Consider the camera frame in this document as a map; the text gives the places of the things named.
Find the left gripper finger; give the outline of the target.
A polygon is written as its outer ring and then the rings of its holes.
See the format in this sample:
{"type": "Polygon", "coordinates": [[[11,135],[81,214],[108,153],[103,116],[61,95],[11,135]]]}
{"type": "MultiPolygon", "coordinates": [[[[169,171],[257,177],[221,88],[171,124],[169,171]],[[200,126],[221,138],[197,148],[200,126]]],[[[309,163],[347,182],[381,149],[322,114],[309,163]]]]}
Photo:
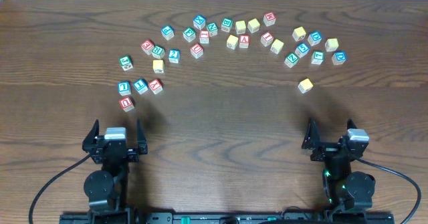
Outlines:
{"type": "Polygon", "coordinates": [[[97,136],[99,135],[99,120],[96,120],[93,127],[82,142],[82,150],[92,153],[96,148],[97,136]]]}
{"type": "Polygon", "coordinates": [[[138,119],[136,123],[136,142],[139,154],[148,154],[147,141],[142,129],[141,121],[138,119]]]}

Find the blue 2 block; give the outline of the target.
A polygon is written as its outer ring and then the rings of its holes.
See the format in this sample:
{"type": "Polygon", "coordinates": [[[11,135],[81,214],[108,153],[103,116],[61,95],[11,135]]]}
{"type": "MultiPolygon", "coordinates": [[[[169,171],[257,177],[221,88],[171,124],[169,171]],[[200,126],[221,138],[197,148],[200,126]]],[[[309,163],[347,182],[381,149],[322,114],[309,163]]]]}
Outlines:
{"type": "Polygon", "coordinates": [[[171,49],[169,51],[169,61],[174,64],[178,64],[180,60],[180,51],[177,49],[171,49]]]}

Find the red I block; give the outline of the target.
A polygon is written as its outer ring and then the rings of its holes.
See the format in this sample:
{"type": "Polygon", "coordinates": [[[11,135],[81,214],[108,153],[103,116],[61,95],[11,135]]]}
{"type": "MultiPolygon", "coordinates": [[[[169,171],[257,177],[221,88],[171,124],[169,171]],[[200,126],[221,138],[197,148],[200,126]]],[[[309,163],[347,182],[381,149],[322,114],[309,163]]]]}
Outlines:
{"type": "Polygon", "coordinates": [[[261,35],[260,41],[264,47],[267,47],[274,41],[274,37],[270,32],[267,31],[261,35]]]}

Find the red A block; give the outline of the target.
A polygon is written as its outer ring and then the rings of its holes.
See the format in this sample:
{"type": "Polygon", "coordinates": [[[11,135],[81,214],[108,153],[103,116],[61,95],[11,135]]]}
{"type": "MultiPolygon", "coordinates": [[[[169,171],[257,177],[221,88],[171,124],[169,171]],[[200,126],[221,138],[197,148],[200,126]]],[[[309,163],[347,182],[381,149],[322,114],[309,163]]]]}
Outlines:
{"type": "Polygon", "coordinates": [[[249,35],[240,35],[239,36],[239,47],[240,48],[248,48],[250,43],[249,35]]]}

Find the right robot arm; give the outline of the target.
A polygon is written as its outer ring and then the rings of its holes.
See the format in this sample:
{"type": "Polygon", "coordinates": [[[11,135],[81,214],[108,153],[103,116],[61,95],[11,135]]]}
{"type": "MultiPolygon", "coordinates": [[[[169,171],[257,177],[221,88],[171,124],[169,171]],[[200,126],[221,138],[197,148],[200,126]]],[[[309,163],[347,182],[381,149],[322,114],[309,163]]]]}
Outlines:
{"type": "Polygon", "coordinates": [[[338,141],[324,142],[315,119],[309,119],[302,148],[312,151],[311,161],[324,163],[323,187],[332,205],[324,211],[327,220],[333,221],[346,213],[364,215],[365,210],[372,207],[375,178],[351,169],[351,162],[363,156],[368,144],[368,134],[357,128],[352,120],[347,121],[346,134],[338,141]]]}

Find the red U block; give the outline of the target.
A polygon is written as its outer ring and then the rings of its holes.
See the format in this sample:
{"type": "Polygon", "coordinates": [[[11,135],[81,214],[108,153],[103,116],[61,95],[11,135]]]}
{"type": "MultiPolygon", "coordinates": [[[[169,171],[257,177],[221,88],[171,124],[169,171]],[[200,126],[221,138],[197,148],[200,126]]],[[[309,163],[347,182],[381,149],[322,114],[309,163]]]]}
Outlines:
{"type": "Polygon", "coordinates": [[[133,99],[129,96],[119,100],[120,107],[125,112],[129,112],[134,109],[134,102],[133,99]]]}

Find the yellow block lone right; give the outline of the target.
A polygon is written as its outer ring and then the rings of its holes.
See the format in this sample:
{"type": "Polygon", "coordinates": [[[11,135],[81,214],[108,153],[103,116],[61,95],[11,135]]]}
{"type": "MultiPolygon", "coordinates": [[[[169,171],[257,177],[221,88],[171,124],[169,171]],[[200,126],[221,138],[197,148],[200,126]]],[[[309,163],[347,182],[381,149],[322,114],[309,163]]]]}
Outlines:
{"type": "Polygon", "coordinates": [[[298,89],[302,94],[305,94],[306,92],[310,91],[312,88],[313,88],[313,83],[310,81],[309,78],[302,80],[298,84],[298,89]]]}

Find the blue T block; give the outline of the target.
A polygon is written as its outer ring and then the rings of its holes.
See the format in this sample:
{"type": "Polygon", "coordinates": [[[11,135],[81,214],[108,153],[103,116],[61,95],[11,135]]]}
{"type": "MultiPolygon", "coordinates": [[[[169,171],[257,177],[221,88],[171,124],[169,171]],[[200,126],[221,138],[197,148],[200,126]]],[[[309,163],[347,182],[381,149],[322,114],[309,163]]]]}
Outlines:
{"type": "Polygon", "coordinates": [[[146,84],[145,80],[143,80],[143,79],[138,79],[137,81],[135,81],[135,82],[133,83],[133,86],[134,86],[135,90],[136,90],[140,95],[142,95],[142,94],[144,94],[145,92],[147,92],[147,91],[148,91],[148,86],[147,86],[147,84],[146,84]]]}

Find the green L block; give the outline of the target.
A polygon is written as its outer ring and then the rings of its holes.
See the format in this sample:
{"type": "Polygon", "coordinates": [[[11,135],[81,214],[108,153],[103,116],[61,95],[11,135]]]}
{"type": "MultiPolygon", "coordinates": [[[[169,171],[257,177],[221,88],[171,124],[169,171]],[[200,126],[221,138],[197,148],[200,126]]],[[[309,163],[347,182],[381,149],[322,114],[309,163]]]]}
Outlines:
{"type": "Polygon", "coordinates": [[[314,51],[311,58],[311,64],[320,65],[324,61],[323,51],[314,51]]]}

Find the green R block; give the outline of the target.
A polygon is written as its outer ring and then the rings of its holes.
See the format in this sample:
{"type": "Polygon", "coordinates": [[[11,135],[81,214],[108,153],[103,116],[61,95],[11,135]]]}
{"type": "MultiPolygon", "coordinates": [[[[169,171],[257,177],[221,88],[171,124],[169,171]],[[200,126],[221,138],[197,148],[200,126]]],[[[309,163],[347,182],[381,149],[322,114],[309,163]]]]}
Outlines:
{"type": "Polygon", "coordinates": [[[161,60],[165,56],[165,49],[159,45],[154,46],[152,49],[152,56],[158,60],[161,60]]]}

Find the blue D block upper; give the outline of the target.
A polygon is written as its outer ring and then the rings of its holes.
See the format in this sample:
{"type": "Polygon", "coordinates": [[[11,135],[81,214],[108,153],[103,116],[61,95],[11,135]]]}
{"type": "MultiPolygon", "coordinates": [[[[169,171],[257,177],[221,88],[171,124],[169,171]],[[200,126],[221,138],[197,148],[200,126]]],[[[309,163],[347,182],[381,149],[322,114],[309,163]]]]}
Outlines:
{"type": "Polygon", "coordinates": [[[314,32],[310,33],[308,36],[308,43],[311,46],[315,46],[315,45],[319,44],[321,41],[322,41],[322,36],[318,31],[314,31],[314,32]]]}

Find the red G block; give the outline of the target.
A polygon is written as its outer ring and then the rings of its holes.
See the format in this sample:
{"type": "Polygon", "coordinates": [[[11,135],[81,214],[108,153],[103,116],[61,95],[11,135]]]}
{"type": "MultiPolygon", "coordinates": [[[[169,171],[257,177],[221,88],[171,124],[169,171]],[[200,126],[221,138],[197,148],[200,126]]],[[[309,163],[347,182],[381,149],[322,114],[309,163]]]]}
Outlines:
{"type": "Polygon", "coordinates": [[[146,39],[144,42],[141,43],[140,46],[146,55],[152,54],[152,51],[154,49],[154,43],[151,40],[146,39]]]}

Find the green F block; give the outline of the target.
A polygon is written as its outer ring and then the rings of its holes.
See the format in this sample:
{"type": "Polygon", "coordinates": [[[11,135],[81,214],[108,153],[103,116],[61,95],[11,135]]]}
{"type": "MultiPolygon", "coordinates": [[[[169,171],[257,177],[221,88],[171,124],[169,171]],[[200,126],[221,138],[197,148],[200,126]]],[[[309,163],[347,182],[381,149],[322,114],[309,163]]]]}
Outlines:
{"type": "Polygon", "coordinates": [[[196,32],[193,28],[188,27],[183,31],[183,37],[189,43],[191,43],[196,38],[196,32]]]}

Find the yellow block top right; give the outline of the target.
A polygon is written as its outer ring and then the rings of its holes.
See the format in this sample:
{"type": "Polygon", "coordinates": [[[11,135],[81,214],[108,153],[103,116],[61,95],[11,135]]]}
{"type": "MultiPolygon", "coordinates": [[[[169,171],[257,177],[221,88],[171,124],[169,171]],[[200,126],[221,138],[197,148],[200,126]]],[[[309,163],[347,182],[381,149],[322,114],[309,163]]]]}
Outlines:
{"type": "Polygon", "coordinates": [[[256,18],[254,18],[254,19],[248,21],[247,28],[248,28],[250,33],[255,33],[260,29],[260,23],[256,18]]]}

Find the yellow block top middle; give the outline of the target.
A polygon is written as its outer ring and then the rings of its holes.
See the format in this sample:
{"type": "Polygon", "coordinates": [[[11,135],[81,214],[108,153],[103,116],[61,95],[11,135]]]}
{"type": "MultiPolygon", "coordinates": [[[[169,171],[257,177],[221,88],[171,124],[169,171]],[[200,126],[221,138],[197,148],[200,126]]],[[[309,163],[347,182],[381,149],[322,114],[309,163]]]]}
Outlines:
{"type": "Polygon", "coordinates": [[[235,22],[235,30],[236,30],[236,34],[238,34],[238,35],[244,34],[246,31],[245,21],[236,21],[235,22]]]}

